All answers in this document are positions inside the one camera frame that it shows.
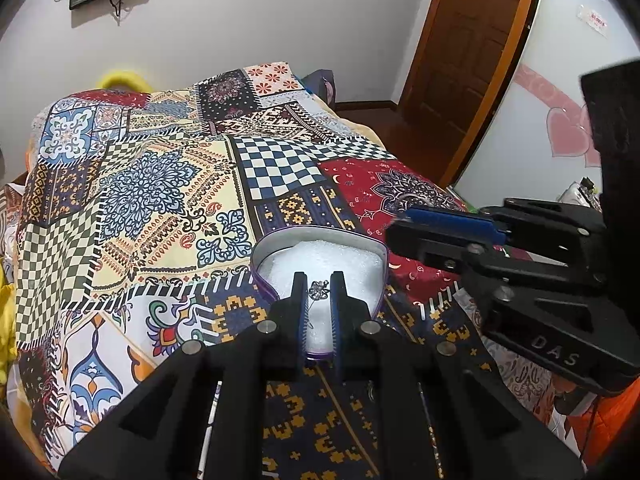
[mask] blue and white checkered pattern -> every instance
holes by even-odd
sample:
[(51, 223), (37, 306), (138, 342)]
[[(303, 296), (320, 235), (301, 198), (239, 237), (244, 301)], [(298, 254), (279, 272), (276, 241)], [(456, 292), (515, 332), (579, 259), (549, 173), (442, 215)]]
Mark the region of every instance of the blue and white checkered pattern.
[(322, 151), (323, 158), (318, 160), (330, 160), (331, 158), (360, 158), (367, 160), (374, 158), (376, 160), (393, 160), (395, 157), (387, 150), (374, 144), (370, 140), (361, 136), (354, 137), (334, 137), (332, 142), (324, 145), (314, 144), (318, 151)]
[(274, 198), (300, 186), (325, 180), (305, 150), (290, 142), (262, 137), (233, 137), (251, 198)]

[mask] patchwork bedspread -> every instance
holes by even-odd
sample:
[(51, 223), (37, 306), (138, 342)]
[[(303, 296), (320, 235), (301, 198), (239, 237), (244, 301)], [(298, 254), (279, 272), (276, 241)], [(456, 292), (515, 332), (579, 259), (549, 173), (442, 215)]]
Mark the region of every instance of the patchwork bedspread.
[[(322, 110), (286, 63), (178, 91), (57, 101), (17, 231), (15, 425), (57, 469), (185, 340), (230, 341), (267, 316), (248, 269), (264, 234), (316, 224), (382, 239), (414, 203), (461, 208)], [(419, 344), (455, 342), (500, 380), (456, 303), (456, 276), (395, 255), (390, 267), (378, 320)], [(523, 377), (524, 396), (540, 396), (546, 384)], [(270, 383), (265, 470), (378, 476), (374, 408), (366, 384), (339, 383), (328, 364), (310, 364), (298, 383)]]

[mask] checkered pattern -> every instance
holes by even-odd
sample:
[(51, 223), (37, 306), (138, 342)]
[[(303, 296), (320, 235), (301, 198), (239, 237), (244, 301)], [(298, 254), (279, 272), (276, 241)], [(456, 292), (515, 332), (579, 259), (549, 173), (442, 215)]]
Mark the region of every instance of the checkered pattern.
[(24, 228), (15, 301), (20, 343), (44, 336), (53, 328), (62, 302), (85, 293), (98, 254), (94, 233), (99, 223), (100, 202), (95, 199), (49, 228), (35, 224)]
[(109, 174), (115, 173), (121, 168), (126, 168), (140, 152), (142, 146), (139, 140), (110, 144), (102, 160), (102, 168), (107, 168)]
[(305, 150), (290, 142), (262, 137), (233, 137), (232, 141), (254, 200), (274, 198), (325, 180)]
[[(325, 145), (327, 148), (337, 153), (338, 158), (361, 158), (366, 160), (368, 158), (374, 158), (376, 160), (393, 160), (395, 157), (391, 155), (387, 150), (381, 148), (377, 144), (370, 142), (365, 137), (343, 137), (334, 140)], [(318, 158), (318, 160), (328, 160), (328, 158)]]

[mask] yellow cloth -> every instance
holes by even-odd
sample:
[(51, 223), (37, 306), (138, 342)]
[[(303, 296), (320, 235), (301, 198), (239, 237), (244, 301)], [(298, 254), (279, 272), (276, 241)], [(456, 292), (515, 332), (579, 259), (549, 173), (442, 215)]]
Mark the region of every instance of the yellow cloth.
[(98, 81), (98, 88), (116, 88), (118, 86), (125, 86), (134, 92), (147, 94), (154, 92), (154, 89), (141, 76), (125, 70), (113, 70)]
[(18, 350), (15, 346), (14, 284), (7, 284), (2, 270), (0, 274), (0, 391), (4, 392), (9, 364), (18, 357)]

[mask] wooden floor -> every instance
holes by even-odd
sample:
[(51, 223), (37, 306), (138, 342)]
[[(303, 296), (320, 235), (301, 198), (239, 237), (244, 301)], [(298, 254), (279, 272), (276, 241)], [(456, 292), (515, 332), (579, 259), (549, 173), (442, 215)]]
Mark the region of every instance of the wooden floor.
[(374, 130), (385, 147), (409, 168), (438, 182), (451, 158), (450, 150), (427, 149), (426, 135), (410, 126), (399, 113), (390, 108), (344, 110), (340, 117), (365, 124)]

